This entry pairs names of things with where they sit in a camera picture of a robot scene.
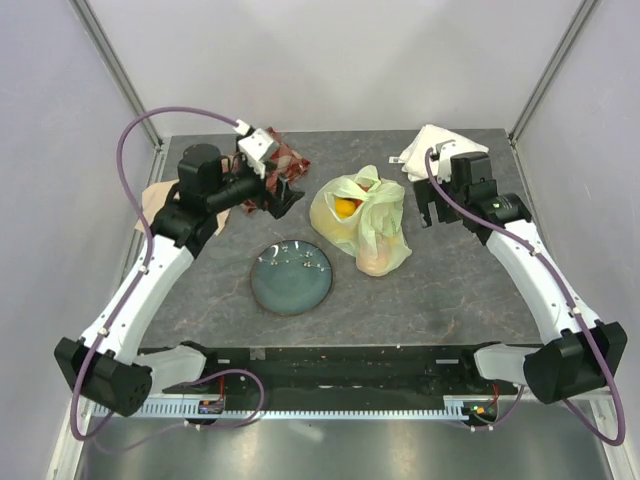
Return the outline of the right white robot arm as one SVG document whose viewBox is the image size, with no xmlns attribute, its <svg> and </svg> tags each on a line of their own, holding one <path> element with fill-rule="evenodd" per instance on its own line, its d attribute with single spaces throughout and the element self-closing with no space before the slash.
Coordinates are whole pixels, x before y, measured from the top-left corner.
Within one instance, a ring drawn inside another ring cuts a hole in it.
<svg viewBox="0 0 640 480">
<path fill-rule="evenodd" d="M 627 345 L 624 328 L 603 322 L 570 286 L 524 201 L 515 193 L 499 193 L 488 154 L 428 148 L 425 167 L 427 179 L 414 185 L 424 222 L 461 222 L 477 236 L 517 287 L 542 341 L 538 348 L 479 347 L 458 368 L 460 386 L 477 394 L 494 380 L 513 382 L 543 404 L 606 386 Z"/>
</svg>

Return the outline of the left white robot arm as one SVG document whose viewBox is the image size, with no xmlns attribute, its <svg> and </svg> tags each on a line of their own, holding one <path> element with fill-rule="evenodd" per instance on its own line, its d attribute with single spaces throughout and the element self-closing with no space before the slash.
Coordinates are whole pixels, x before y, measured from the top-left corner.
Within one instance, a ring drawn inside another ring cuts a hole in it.
<svg viewBox="0 0 640 480">
<path fill-rule="evenodd" d="M 218 367 L 204 350 L 181 344 L 148 355 L 139 347 L 165 297 L 218 228 L 218 214 L 250 200 L 274 218 L 301 199 L 273 172 L 269 161 L 279 145 L 247 137 L 227 161 L 209 144 L 187 148 L 164 205 L 154 216 L 144 249 L 98 319 L 77 340 L 63 338 L 54 357 L 76 396 L 128 417 L 148 396 L 179 384 L 208 393 L 219 382 Z"/>
</svg>

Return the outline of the pale green plastic bag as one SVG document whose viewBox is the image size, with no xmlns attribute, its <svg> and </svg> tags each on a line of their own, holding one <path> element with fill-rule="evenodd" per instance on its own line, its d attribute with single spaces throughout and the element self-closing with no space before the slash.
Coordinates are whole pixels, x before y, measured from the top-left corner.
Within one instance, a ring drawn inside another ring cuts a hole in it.
<svg viewBox="0 0 640 480">
<path fill-rule="evenodd" d="M 359 199 L 362 204 L 352 217 L 340 220 L 334 210 L 336 197 Z M 367 165 L 319 189 L 309 210 L 311 226 L 355 261 L 362 246 L 374 246 L 377 234 L 394 238 L 397 269 L 412 254 L 402 230 L 404 200 L 403 186 L 381 177 L 375 166 Z"/>
</svg>

